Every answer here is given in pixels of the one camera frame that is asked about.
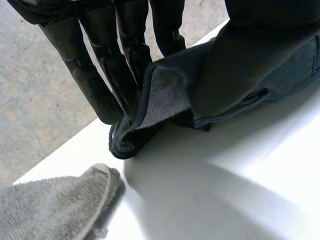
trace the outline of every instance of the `folded cloth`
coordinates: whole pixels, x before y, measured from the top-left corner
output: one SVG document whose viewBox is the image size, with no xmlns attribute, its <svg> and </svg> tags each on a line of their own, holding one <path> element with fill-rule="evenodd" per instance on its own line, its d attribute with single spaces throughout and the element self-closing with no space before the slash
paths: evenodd
<svg viewBox="0 0 320 240">
<path fill-rule="evenodd" d="M 277 102 L 319 82 L 318 34 L 262 80 L 239 104 L 218 116 L 202 117 L 192 110 L 187 87 L 197 79 L 213 43 L 214 39 L 148 66 L 136 119 L 132 121 L 124 116 L 110 130 L 109 150 L 116 158 L 133 157 L 163 123 L 177 116 L 179 125 L 200 129 L 224 122 L 262 103 Z"/>
<path fill-rule="evenodd" d="M 118 171 L 102 163 L 80 177 L 56 177 L 1 189 L 0 239 L 84 239 L 123 189 Z"/>
</svg>

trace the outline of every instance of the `robotic hand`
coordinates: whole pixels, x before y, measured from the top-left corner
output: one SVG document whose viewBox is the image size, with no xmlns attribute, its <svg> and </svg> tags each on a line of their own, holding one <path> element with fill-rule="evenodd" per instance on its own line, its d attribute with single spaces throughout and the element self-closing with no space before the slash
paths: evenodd
<svg viewBox="0 0 320 240">
<path fill-rule="evenodd" d="M 152 62 L 145 42 L 148 0 L 8 0 L 38 24 L 57 49 L 84 96 L 105 124 L 123 112 L 134 119 L 145 70 Z M 186 48 L 179 34 L 184 0 L 150 0 L 156 42 L 164 56 Z M 124 55 L 117 42 L 117 24 Z M 88 54 L 81 22 L 113 94 Z"/>
<path fill-rule="evenodd" d="M 8 1 L 27 21 L 40 24 L 102 122 L 117 122 L 123 111 L 135 117 L 139 88 L 152 61 L 144 38 L 148 0 Z M 184 38 L 179 35 L 184 0 L 150 3 L 156 41 L 163 55 L 185 49 Z M 187 87 L 194 112 L 204 117 L 217 116 L 235 106 L 320 31 L 320 0 L 225 3 L 230 21 L 218 34 L 198 78 Z M 116 16 L 125 57 L 117 44 Z M 115 97 L 93 66 L 78 19 Z"/>
</svg>

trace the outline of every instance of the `white surface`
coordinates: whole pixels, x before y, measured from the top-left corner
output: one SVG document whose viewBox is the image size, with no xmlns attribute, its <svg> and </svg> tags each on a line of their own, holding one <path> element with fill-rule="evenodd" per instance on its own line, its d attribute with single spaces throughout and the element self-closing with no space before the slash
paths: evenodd
<svg viewBox="0 0 320 240">
<path fill-rule="evenodd" d="M 117 168 L 127 190 L 107 240 L 320 240 L 319 90 L 209 133 L 168 125 L 125 161 L 109 129 L 95 120 L 17 182 Z"/>
</svg>

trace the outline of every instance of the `fluffy gray towel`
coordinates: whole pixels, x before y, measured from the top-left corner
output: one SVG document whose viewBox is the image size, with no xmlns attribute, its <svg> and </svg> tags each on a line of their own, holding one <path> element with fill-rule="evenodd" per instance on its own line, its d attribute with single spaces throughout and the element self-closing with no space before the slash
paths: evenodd
<svg viewBox="0 0 320 240">
<path fill-rule="evenodd" d="M 1 240 L 81 240 L 124 189 L 102 163 L 80 177 L 64 176 L 0 190 Z"/>
</svg>

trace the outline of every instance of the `concrete floor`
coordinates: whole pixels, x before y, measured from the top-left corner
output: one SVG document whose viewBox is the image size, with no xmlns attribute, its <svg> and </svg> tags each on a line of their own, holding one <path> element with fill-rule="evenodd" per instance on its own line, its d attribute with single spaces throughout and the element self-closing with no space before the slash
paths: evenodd
<svg viewBox="0 0 320 240">
<path fill-rule="evenodd" d="M 180 32 L 187 47 L 227 18 L 223 0 L 186 0 Z M 63 145 L 96 115 L 37 26 L 26 22 L 3 0 L 0 22 L 0 187 L 3 187 Z M 146 42 L 152 59 L 157 60 L 162 55 L 156 45 L 150 12 L 146 26 Z M 108 147 L 107 132 L 105 147 Z"/>
</svg>

